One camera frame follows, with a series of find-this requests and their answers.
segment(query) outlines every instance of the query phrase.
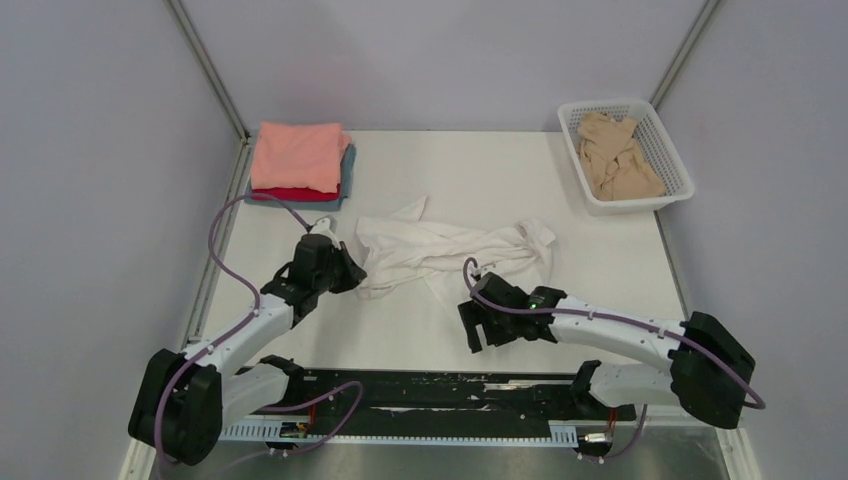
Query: white table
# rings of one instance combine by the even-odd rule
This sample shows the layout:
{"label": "white table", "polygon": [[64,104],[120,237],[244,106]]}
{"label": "white table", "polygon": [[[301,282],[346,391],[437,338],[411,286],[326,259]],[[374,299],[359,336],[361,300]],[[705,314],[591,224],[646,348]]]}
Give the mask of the white table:
{"label": "white table", "polygon": [[[518,132],[352,133],[353,194],[335,214],[337,234],[358,262],[360,216],[382,216],[428,195],[424,219],[495,229],[537,217],[557,235],[550,286],[597,305],[681,318],[657,224],[650,212],[596,218],[583,208],[562,134]],[[312,222],[325,214],[303,212]],[[303,230],[285,210],[242,204],[225,262],[257,286],[291,260]],[[204,331],[214,333],[251,302],[221,275]],[[379,300],[325,294],[318,308],[257,358],[276,354],[304,367],[479,372],[576,372],[585,360],[628,362],[579,345],[517,340],[472,355],[456,312],[423,282]]]}

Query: gray floor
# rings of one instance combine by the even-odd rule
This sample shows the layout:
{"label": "gray floor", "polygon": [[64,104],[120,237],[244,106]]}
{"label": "gray floor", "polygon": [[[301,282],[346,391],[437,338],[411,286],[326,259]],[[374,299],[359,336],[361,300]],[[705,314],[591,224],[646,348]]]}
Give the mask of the gray floor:
{"label": "gray floor", "polygon": [[[632,429],[619,427],[616,444]],[[165,470],[166,480],[726,480],[715,431],[706,427],[651,427],[629,456],[605,465],[578,461],[562,449],[326,445],[303,457],[261,457],[221,470],[260,450],[221,443],[196,467]]]}

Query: red towel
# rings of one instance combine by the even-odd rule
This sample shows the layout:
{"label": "red towel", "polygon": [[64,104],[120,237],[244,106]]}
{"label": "red towel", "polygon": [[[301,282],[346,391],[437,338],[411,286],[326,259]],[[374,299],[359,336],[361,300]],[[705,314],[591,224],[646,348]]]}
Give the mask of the red towel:
{"label": "red towel", "polygon": [[253,193],[266,193],[280,200],[290,202],[332,202],[341,195],[341,185],[333,193],[324,193],[310,188],[257,188]]}

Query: black motor joint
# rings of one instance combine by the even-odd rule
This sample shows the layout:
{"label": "black motor joint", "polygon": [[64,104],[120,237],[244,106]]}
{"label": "black motor joint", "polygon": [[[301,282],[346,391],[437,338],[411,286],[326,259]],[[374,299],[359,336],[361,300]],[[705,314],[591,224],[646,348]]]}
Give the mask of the black motor joint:
{"label": "black motor joint", "polygon": [[[526,294],[521,288],[510,285],[494,273],[485,274],[475,287],[477,293],[486,300],[502,307],[516,309],[537,309],[556,307],[566,297],[565,292],[550,287],[536,287]],[[486,344],[499,347],[518,338],[525,340],[547,340],[556,343],[550,330],[553,315],[517,315],[489,308],[478,301],[471,300],[459,305],[459,315],[465,327],[468,347],[472,353],[483,349],[477,326],[483,328]]]}
{"label": "black motor joint", "polygon": [[336,248],[324,235],[307,233],[295,248],[294,258],[260,292],[282,298],[294,310],[297,325],[315,307],[325,292],[343,293],[356,288],[365,279],[350,257],[344,242]]}

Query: beige cloth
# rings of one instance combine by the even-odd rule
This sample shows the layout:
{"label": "beige cloth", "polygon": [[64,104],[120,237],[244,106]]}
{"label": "beige cloth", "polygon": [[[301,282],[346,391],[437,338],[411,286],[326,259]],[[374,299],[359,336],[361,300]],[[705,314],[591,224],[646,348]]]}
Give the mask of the beige cloth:
{"label": "beige cloth", "polygon": [[638,124],[630,117],[617,122],[598,112],[587,113],[580,122],[580,163],[598,200],[653,198],[665,193],[665,184],[632,138]]}

